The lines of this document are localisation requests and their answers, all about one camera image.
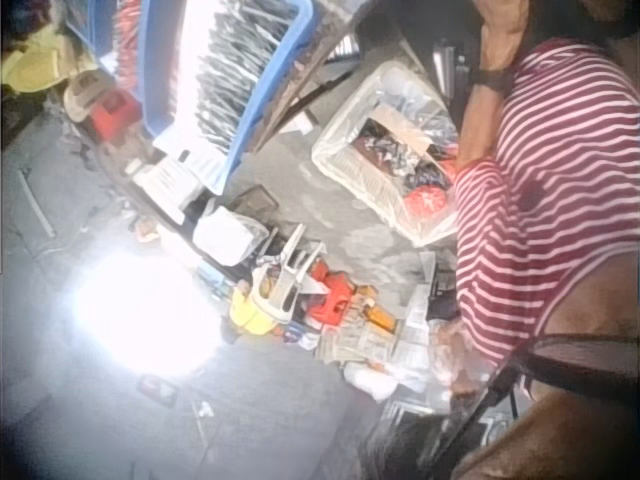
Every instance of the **yellow cloth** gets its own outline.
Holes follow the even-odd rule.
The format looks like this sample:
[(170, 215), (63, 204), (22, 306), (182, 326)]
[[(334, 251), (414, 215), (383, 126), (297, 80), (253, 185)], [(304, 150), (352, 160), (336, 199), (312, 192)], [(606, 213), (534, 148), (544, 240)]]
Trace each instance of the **yellow cloth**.
[(253, 303), (251, 295), (245, 296), (237, 288), (231, 296), (229, 316), (236, 326), (252, 335), (264, 335), (276, 326), (276, 322)]
[(84, 52), (75, 56), (71, 40), (49, 24), (33, 33), (2, 62), (2, 83), (15, 92), (32, 93), (56, 85), (67, 77), (97, 68)]

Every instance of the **red object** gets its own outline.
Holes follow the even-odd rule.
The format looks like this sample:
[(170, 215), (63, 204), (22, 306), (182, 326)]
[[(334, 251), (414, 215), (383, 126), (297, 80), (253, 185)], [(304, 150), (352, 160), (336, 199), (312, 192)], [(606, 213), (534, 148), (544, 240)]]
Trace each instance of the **red object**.
[(337, 327), (351, 302), (353, 289), (344, 273), (328, 275), (324, 284), (329, 288), (329, 293), (323, 297), (324, 302), (310, 306), (307, 314), (320, 323)]
[(313, 265), (311, 269), (310, 277), (313, 278), (316, 282), (322, 282), (329, 274), (329, 265), (322, 258), (318, 259), (318, 261)]
[(100, 139), (113, 142), (142, 118), (142, 110), (129, 92), (116, 88), (105, 93), (91, 108), (89, 115)]
[(409, 213), (429, 218), (447, 205), (447, 194), (440, 187), (418, 187), (404, 197)]

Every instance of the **bright light spot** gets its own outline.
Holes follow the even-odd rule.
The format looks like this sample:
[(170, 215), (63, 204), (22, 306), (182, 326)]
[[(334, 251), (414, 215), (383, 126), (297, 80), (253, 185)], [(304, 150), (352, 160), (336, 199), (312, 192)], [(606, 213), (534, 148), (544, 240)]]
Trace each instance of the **bright light spot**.
[(219, 342), (219, 313), (167, 257), (109, 257), (77, 292), (76, 307), (82, 326), (139, 373), (190, 373)]

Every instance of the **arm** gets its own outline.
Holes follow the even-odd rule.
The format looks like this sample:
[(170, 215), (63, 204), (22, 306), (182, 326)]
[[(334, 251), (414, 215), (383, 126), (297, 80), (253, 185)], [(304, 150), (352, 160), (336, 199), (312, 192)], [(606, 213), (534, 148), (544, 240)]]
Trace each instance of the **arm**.
[[(528, 20), (529, 1), (476, 0), (475, 4), (485, 20), (480, 69), (505, 70), (513, 63), (520, 47)], [(493, 149), (503, 102), (503, 93), (482, 85), (473, 87), (462, 122), (456, 160), (458, 171)]]

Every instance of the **white bag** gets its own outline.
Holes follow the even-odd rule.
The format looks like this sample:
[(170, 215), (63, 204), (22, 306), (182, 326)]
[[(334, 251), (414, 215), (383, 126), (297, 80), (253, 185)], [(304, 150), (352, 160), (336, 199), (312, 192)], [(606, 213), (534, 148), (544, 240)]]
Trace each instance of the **white bag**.
[(193, 243), (221, 265), (232, 267), (246, 259), (269, 236), (253, 218), (218, 207), (203, 215), (193, 232)]
[(398, 388), (395, 378), (362, 363), (347, 363), (344, 367), (344, 378), (357, 389), (371, 395), (378, 403), (385, 401)]

